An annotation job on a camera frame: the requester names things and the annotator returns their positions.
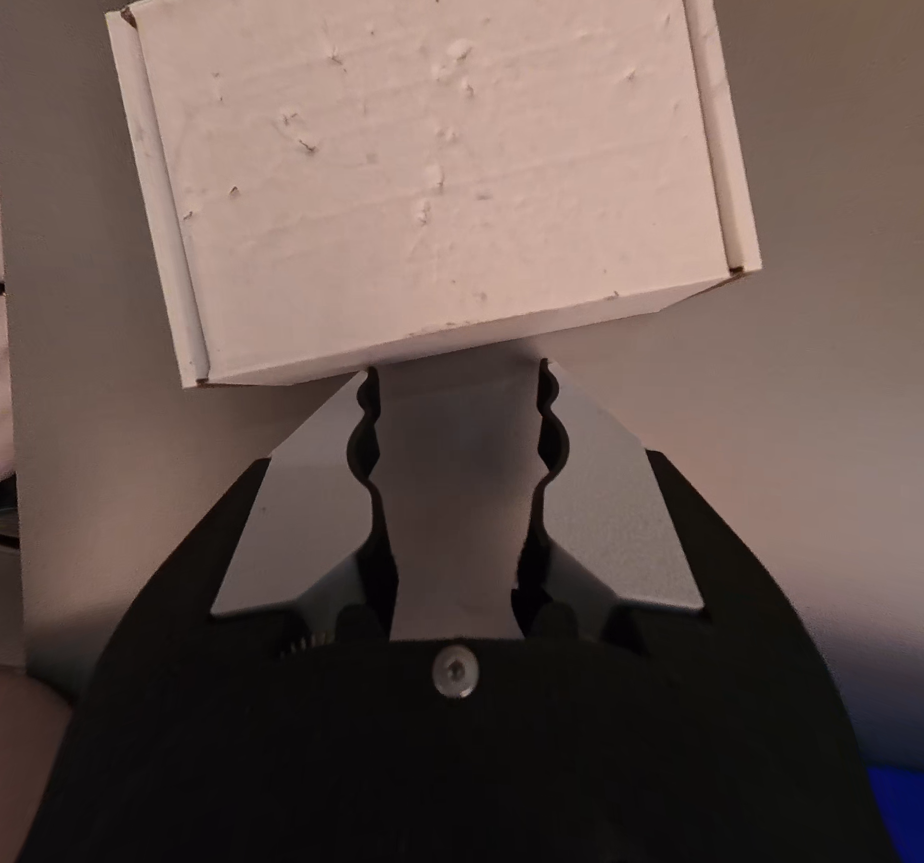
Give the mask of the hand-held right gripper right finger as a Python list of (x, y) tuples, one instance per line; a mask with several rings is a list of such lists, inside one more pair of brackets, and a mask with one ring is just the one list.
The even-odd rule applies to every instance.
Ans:
[(547, 607), (578, 636), (631, 636), (633, 611), (699, 618), (704, 603), (642, 442), (565, 369), (539, 364), (538, 455), (511, 592), (524, 636)]

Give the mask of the white cardboard box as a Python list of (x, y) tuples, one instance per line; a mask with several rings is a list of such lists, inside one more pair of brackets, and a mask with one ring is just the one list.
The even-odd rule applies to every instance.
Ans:
[(761, 269), (713, 0), (105, 15), (180, 384), (304, 384)]

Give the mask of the blue plastic bin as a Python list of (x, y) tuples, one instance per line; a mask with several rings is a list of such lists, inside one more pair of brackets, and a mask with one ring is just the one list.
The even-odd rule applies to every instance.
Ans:
[(923, 862), (923, 772), (885, 765), (869, 765), (867, 772), (897, 854)]

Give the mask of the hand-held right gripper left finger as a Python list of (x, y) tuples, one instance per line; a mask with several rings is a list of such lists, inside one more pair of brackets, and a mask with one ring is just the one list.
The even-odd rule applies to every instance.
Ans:
[(398, 594), (381, 494), (378, 372), (350, 379), (271, 454), (212, 614), (284, 608), (311, 638), (333, 638), (348, 607), (388, 638)]

